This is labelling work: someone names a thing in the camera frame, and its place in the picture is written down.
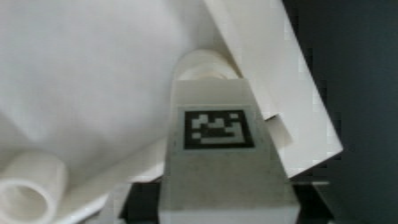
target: white cloth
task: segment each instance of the white cloth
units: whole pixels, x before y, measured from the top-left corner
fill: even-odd
[[[0,160],[53,152],[71,185],[165,135],[170,74],[225,52],[197,0],[0,2]]]

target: white paper roll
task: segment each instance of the white paper roll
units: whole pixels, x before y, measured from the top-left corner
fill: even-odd
[[[47,224],[53,220],[67,183],[58,158],[24,152],[0,176],[0,223]]]

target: white tube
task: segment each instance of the white tube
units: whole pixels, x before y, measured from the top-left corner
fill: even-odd
[[[24,152],[0,176],[0,223],[47,224],[53,220],[67,182],[58,158]]]

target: dark background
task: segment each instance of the dark background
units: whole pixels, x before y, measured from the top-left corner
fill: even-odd
[[[353,217],[398,223],[398,1],[284,0],[344,151],[325,179]]]

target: white panel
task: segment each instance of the white panel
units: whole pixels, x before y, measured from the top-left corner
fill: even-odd
[[[341,143],[302,64],[282,3],[275,0],[204,2],[262,114],[271,104],[268,97],[275,103],[278,118],[273,123],[280,124],[268,126],[291,177],[339,153]]]

